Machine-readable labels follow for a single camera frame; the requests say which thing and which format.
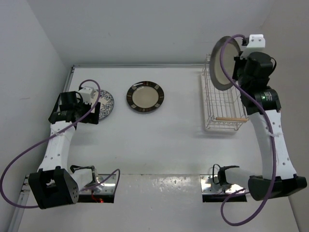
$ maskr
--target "plate center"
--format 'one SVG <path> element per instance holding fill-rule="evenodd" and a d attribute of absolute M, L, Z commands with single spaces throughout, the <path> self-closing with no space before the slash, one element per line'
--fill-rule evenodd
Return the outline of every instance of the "plate center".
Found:
<path fill-rule="evenodd" d="M 158 92 L 149 86 L 141 86 L 137 88 L 132 95 L 134 104 L 140 108 L 150 108 L 157 103 L 158 99 Z"/>

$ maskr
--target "wire rack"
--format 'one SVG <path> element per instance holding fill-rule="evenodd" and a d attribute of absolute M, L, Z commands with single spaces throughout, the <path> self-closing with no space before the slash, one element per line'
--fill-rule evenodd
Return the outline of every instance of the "wire rack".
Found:
<path fill-rule="evenodd" d="M 202 71 L 205 129 L 208 131 L 238 131 L 247 122 L 248 116 L 241 103 L 240 92 L 233 86 L 228 90 L 217 90 L 210 79 L 210 54 Z"/>

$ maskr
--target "white wall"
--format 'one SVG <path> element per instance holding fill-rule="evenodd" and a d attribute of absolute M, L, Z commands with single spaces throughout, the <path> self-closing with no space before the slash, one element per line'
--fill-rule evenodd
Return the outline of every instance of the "white wall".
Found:
<path fill-rule="evenodd" d="M 0 172 L 20 152 L 46 137 L 48 116 L 69 71 L 26 0 L 0 0 Z M 26 154 L 4 180 L 16 202 L 25 174 L 41 162 L 44 146 Z M 14 207 L 0 197 L 0 231 Z"/>
<path fill-rule="evenodd" d="M 28 0 L 61 58 L 195 63 L 218 38 L 260 30 L 273 0 Z"/>
<path fill-rule="evenodd" d="M 278 0 L 263 25 L 266 46 L 278 67 L 271 76 L 282 105 L 282 127 L 298 175 L 309 181 L 309 1 Z M 309 228 L 309 187 L 290 197 L 300 231 Z"/>

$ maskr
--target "white plastic part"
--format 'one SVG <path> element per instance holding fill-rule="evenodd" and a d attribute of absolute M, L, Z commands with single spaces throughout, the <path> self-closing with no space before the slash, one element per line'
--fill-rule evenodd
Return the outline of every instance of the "white plastic part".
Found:
<path fill-rule="evenodd" d="M 276 156 L 277 156 L 277 172 L 276 176 L 280 176 L 282 180 L 292 179 L 296 170 L 293 167 L 281 128 L 281 113 L 276 110 L 266 111 L 270 122 L 272 124 L 273 135 L 270 135 L 268 126 L 264 119 L 264 116 L 259 112 L 249 116 L 252 122 L 256 134 L 257 141 L 259 143 L 262 165 L 263 165 L 263 178 L 271 179 L 272 176 L 272 147 L 270 136 L 275 138 Z"/>
<path fill-rule="evenodd" d="M 89 168 L 77 170 L 71 176 L 77 183 L 78 190 L 80 191 L 92 181 L 92 170 Z"/>
<path fill-rule="evenodd" d="M 229 168 L 225 171 L 226 181 L 229 184 L 237 184 L 245 189 L 248 188 L 248 181 L 250 176 L 256 175 L 255 173 L 243 170 L 241 168 Z"/>
<path fill-rule="evenodd" d="M 51 124 L 51 135 L 57 133 L 70 124 L 71 122 L 66 121 L 60 121 L 56 122 L 55 124 Z M 39 166 L 39 169 L 42 168 L 43 171 L 48 171 L 55 169 L 57 166 L 60 166 L 61 168 L 67 170 L 69 148 L 74 133 L 75 127 L 71 127 L 55 138 L 49 140 L 46 153 L 42 163 Z"/>
<path fill-rule="evenodd" d="M 249 43 L 240 55 L 240 59 L 246 59 L 252 52 L 262 52 L 265 48 L 265 39 L 262 34 L 249 36 Z"/>
<path fill-rule="evenodd" d="M 84 87 L 77 92 L 83 97 L 84 104 L 91 104 L 91 96 L 94 93 L 94 89 L 92 87 Z"/>

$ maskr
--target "decorative plate pattern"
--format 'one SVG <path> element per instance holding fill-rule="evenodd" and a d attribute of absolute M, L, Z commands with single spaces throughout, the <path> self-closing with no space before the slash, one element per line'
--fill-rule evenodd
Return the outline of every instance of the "decorative plate pattern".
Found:
<path fill-rule="evenodd" d="M 94 94 L 91 96 L 91 103 L 92 104 L 95 103 L 97 96 L 98 96 L 98 90 L 95 89 Z M 112 95 L 109 92 L 101 89 L 101 95 L 100 95 L 99 102 L 101 103 L 99 120 L 102 120 L 112 112 L 112 110 L 114 108 L 115 101 L 114 101 L 114 98 L 112 97 Z"/>
<path fill-rule="evenodd" d="M 137 106 L 137 104 L 134 102 L 134 92 L 141 87 L 151 87 L 157 92 L 157 100 L 154 102 L 154 104 L 151 107 L 143 108 L 140 106 Z M 151 81 L 142 81 L 138 82 L 130 87 L 126 94 L 126 101 L 129 103 L 132 109 L 141 112 L 141 113 L 147 113 L 151 112 L 157 108 L 159 108 L 164 100 L 164 92 L 163 89 L 156 83 Z"/>

